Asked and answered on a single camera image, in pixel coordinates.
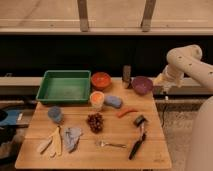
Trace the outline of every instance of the wooden tabletop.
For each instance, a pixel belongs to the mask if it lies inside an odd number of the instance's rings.
[[[117,118],[119,109],[104,106],[100,113],[104,118],[104,129],[99,134],[90,131],[86,123],[88,114],[95,111],[90,104],[60,106],[63,113],[62,131],[65,127],[82,128],[77,149],[68,153],[63,146],[61,156],[49,157],[49,149],[40,155],[36,152],[40,142],[55,129],[47,115],[51,106],[38,103],[25,140],[20,149],[15,167],[17,169],[169,169],[171,160],[165,137],[161,128],[158,112],[152,93],[139,96],[132,89],[124,89],[121,79],[113,80],[105,94],[115,95],[123,99],[123,106],[131,106],[138,110]],[[135,141],[139,138],[139,128],[133,125],[137,116],[143,114],[148,119],[146,125],[147,139],[140,147],[135,158],[128,156]],[[95,142],[105,140],[126,144],[127,148],[98,147]]]

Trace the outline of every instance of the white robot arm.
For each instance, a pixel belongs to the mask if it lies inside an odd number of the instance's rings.
[[[180,85],[183,74],[213,92],[213,66],[201,62],[202,50],[197,45],[172,49],[167,54],[168,65],[154,81]],[[213,96],[206,100],[195,119],[185,171],[213,170]]]

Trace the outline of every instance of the red grapes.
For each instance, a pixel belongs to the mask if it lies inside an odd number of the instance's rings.
[[[99,133],[103,130],[103,117],[100,113],[88,115],[87,123],[94,133]]]

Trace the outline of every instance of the green plastic bin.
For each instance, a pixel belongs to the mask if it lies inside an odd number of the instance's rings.
[[[87,103],[90,95],[88,70],[48,70],[36,99],[42,104]]]

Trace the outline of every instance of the metal fork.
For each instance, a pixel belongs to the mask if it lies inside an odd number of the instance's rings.
[[[104,147],[104,146],[113,146],[113,147],[126,148],[125,144],[108,143],[108,142],[105,142],[105,141],[102,141],[102,140],[97,141],[96,145],[99,145],[101,147]]]

